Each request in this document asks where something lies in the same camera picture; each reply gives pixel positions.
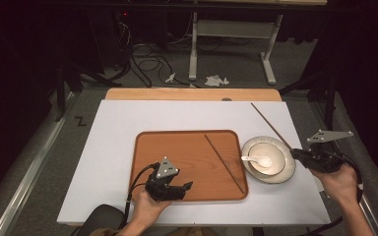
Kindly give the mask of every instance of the black chair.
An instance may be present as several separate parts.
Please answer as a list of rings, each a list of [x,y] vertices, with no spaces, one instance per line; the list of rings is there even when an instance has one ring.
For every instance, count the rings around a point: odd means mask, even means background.
[[[83,226],[72,232],[71,236],[89,236],[99,228],[119,229],[124,213],[113,206],[100,205],[92,211]]]

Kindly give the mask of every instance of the human hand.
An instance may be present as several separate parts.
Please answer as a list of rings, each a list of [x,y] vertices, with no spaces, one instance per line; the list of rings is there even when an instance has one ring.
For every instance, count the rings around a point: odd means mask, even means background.
[[[135,201],[134,213],[130,222],[117,235],[141,235],[152,226],[171,201],[156,202],[143,190]]]
[[[357,177],[352,167],[344,164],[340,170],[333,173],[310,170],[321,181],[328,196],[338,204],[356,203]]]

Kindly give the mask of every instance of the brown tray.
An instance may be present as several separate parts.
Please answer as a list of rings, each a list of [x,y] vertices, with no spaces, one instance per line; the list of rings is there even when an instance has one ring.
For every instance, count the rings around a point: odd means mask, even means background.
[[[160,162],[165,156],[180,169],[179,174],[171,181],[171,186],[182,186],[193,181],[192,189],[186,192],[183,199],[185,202],[241,200],[248,194],[238,137],[232,131],[165,131],[139,134],[134,149],[130,185],[142,169]],[[153,169],[146,171],[137,183],[146,183],[152,172]],[[134,196],[142,188],[144,187],[137,187],[133,192]]]

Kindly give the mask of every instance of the person's right hand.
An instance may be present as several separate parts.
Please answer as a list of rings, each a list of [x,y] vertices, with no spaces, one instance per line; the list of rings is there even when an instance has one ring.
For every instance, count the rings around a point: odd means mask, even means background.
[[[357,177],[352,167],[344,164],[333,173],[310,170],[321,181],[328,196],[340,205],[357,201]]]

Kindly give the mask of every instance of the person's right arm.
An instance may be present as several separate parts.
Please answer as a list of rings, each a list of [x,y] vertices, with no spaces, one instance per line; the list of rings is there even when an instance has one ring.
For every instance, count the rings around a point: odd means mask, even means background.
[[[348,236],[374,235],[357,202],[357,178],[354,170],[347,165],[333,173],[311,170],[321,180],[325,192],[340,206]]]

